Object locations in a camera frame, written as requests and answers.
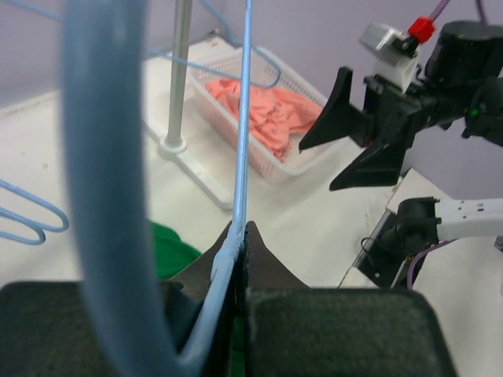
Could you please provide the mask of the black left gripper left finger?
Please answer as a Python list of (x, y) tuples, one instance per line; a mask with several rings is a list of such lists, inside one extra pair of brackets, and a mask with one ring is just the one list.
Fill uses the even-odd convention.
[(18, 281), (1, 289), (4, 376), (185, 376), (202, 372), (228, 287), (204, 300), (214, 245), (155, 283), (124, 262), (81, 282)]

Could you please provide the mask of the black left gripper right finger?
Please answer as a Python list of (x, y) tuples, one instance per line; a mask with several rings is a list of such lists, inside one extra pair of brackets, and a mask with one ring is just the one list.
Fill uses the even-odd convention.
[(414, 291), (308, 287), (254, 222), (244, 252), (248, 376), (455, 376), (434, 310)]

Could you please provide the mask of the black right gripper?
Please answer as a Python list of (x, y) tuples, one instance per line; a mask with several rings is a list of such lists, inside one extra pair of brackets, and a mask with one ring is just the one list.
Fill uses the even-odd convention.
[(299, 142), (304, 151), (349, 137), (368, 147), (329, 184), (330, 191), (395, 185), (415, 135), (440, 118), (440, 95), (413, 84), (402, 93), (378, 75), (364, 78), (363, 108), (350, 102), (353, 70), (339, 68), (326, 105)]

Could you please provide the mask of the green t shirt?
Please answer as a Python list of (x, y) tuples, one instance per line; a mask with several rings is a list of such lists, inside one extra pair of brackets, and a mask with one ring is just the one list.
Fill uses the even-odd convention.
[[(156, 275), (168, 279), (180, 273), (194, 262), (201, 253), (172, 229), (156, 222), (151, 223)], [(245, 376), (244, 369), (244, 323), (242, 316), (236, 316), (233, 324), (233, 350), (229, 376)]]

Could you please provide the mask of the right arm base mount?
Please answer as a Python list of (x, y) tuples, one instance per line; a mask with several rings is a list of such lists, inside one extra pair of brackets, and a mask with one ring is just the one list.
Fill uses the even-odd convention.
[(381, 241), (395, 223), (396, 215), (385, 210), (376, 228), (360, 241), (361, 250), (353, 263), (360, 273), (380, 288), (406, 288), (409, 262)]

